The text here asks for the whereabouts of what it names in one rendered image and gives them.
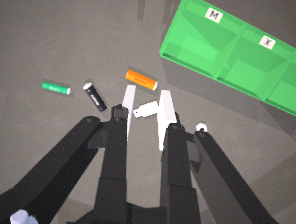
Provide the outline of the green three-compartment bin rack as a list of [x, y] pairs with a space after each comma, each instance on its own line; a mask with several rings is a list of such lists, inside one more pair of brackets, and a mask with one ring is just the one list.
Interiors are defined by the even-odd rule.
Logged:
[[159, 52], [296, 116], [296, 49], [203, 0], [181, 0]]

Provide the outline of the orange battery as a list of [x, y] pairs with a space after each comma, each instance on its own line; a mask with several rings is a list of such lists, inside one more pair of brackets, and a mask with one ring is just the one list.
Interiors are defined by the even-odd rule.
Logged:
[[155, 88], [157, 87], [156, 81], [149, 79], [141, 74], [138, 74], [132, 70], [128, 70], [125, 78], [152, 90], [155, 90]]

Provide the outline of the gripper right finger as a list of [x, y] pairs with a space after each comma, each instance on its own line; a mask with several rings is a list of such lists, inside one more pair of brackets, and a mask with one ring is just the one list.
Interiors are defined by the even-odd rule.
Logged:
[[185, 131], [170, 91], [162, 90], [157, 116], [163, 151], [159, 207], [167, 207], [167, 224], [201, 224], [190, 170], [216, 224], [279, 224], [208, 132]]

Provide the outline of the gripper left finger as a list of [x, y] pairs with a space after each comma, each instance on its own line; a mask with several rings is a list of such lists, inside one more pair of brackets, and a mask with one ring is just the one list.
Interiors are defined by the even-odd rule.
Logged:
[[105, 152], [91, 224], [126, 224], [127, 140], [135, 88], [127, 86], [123, 104], [111, 108], [110, 121], [84, 117], [0, 195], [0, 224], [50, 224], [99, 148]]

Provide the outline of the green battery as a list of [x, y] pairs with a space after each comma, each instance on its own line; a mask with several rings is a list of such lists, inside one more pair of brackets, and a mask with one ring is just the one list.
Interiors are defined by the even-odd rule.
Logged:
[[52, 84], [52, 83], [48, 83], [48, 82], [43, 82], [42, 83], [42, 88], [57, 91], [57, 92], [62, 92], [62, 93], [65, 93], [65, 94], [70, 94], [70, 92], [71, 92], [71, 88], [56, 85], [56, 84]]

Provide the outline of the white hex nut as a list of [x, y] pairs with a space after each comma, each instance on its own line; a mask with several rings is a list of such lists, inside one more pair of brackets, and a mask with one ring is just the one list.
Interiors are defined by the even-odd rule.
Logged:
[[203, 123], [199, 123], [199, 124], [196, 126], [196, 128], [197, 128], [197, 130], [207, 131], [206, 125], [203, 124]]

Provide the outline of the black battery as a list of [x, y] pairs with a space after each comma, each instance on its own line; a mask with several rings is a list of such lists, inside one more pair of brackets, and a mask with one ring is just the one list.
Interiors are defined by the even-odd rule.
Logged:
[[86, 93], [89, 95], [89, 97], [91, 98], [91, 100], [100, 112], [103, 112], [107, 109], [107, 106], [105, 105], [100, 95], [91, 83], [86, 84], [83, 88], [85, 89]]

